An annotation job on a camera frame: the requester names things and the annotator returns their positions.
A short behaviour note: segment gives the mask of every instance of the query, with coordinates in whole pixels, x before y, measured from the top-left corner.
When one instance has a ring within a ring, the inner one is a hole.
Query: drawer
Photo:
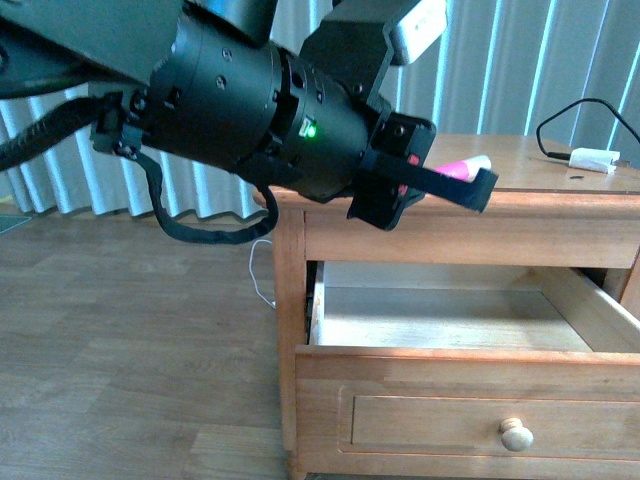
[[[640,323],[576,271],[327,263],[314,294],[304,471],[640,478]]]

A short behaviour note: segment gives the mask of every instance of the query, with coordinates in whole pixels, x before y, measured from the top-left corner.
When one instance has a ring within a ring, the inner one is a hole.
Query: power adapter
[[[609,174],[616,170],[616,162],[618,160],[620,160],[620,152],[596,150],[594,148],[576,148],[569,157],[569,166],[571,168]]]

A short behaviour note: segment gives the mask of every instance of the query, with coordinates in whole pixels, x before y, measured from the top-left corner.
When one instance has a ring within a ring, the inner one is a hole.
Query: wooden drawer knob
[[[524,452],[533,445],[533,433],[518,418],[507,418],[500,424],[502,444],[510,452]]]

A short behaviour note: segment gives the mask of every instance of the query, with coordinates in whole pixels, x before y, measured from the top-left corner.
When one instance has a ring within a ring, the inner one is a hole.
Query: green led light
[[[315,125],[309,125],[309,128],[307,129],[307,138],[315,138],[317,134],[318,127],[316,127]]]

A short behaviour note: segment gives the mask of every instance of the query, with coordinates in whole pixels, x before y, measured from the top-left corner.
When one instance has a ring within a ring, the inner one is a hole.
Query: wooden floor
[[[275,314],[249,250],[113,217],[0,235],[0,479],[284,480]]]

